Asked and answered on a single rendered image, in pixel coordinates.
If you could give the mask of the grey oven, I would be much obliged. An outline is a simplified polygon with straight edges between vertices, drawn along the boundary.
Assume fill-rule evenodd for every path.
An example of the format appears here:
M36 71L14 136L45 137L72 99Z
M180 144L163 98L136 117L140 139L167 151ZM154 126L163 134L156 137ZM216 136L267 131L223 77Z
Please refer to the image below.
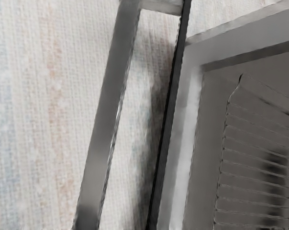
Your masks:
M178 53L145 230L289 230L289 0Z

